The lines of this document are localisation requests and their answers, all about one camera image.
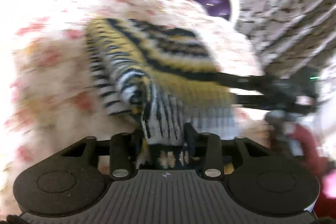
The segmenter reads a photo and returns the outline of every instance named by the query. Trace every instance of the black circular pad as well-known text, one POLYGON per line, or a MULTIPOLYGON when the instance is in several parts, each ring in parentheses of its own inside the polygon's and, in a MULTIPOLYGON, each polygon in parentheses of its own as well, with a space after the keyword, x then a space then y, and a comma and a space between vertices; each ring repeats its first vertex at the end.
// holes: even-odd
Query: black circular pad
POLYGON ((62 193, 70 190, 75 184, 75 175, 65 171, 51 171, 37 180, 37 186, 47 193, 62 193))
POLYGON ((281 156, 250 158, 230 175, 228 188, 243 207, 279 216, 301 213, 320 192, 311 172, 281 156))
POLYGON ((20 208, 41 216, 63 216, 92 206, 105 189, 102 174, 78 157, 42 161, 22 172, 13 186, 20 208))

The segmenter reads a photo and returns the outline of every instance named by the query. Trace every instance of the ridged surface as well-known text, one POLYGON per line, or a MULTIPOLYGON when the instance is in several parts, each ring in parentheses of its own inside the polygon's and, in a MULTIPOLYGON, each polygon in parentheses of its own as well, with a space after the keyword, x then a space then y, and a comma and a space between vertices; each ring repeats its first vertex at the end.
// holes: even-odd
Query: ridged surface
POLYGON ((140 170, 131 180, 114 182, 106 195, 82 213, 44 218, 30 213, 30 224, 306 224, 309 212, 288 218, 251 213, 236 204, 220 182, 201 179, 194 170, 140 170))

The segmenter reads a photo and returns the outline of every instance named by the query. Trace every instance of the screw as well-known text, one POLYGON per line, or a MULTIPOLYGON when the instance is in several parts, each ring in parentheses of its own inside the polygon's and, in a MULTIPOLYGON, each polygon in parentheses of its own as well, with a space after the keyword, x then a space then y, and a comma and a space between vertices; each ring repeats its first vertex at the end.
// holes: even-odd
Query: screw
POLYGON ((204 172, 208 177, 218 177, 220 176, 222 173, 218 170, 218 169, 208 169, 204 172))
POLYGON ((162 175, 163 177, 165 177, 165 178, 168 178, 168 177, 170 177, 171 176, 171 174, 170 173, 168 173, 168 172, 166 172, 166 173, 163 173, 163 175, 162 175))
POLYGON ((128 171, 126 169, 117 169, 112 172, 112 175, 117 178, 123 178, 128 175, 128 171))

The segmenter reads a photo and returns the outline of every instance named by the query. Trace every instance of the white floral cloth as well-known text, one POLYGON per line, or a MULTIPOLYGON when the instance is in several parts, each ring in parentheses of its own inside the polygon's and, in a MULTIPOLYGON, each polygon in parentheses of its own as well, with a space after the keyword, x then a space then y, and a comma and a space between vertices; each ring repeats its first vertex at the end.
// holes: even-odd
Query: white floral cloth
POLYGON ((108 117, 92 87, 83 29, 96 16, 192 29, 221 71, 260 75, 246 38, 192 0, 1 0, 0 220, 19 214, 12 186, 24 169, 90 135, 134 125, 108 117))

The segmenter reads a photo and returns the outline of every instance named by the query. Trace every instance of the striped fabric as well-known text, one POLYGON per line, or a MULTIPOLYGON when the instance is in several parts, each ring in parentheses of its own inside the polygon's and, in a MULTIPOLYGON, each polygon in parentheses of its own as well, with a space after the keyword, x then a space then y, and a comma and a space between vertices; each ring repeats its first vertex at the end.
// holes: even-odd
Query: striped fabric
POLYGON ((129 113, 148 144, 184 144, 184 123, 222 139, 238 135, 228 89, 190 31, 96 18, 87 26, 94 85, 109 115, 129 113))

